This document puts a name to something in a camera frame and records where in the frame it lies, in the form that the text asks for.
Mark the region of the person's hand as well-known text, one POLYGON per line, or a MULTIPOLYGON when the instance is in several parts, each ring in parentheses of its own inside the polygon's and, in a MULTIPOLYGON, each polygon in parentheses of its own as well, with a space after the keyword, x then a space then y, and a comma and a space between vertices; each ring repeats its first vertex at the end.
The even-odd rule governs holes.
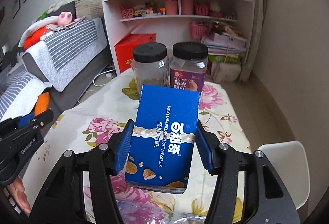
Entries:
POLYGON ((27 214, 31 213, 31 206, 27 200, 27 196, 25 194, 25 188, 20 177, 17 177, 13 183, 7 186, 9 193, 15 200, 15 202, 19 205, 19 207, 24 210, 27 214))

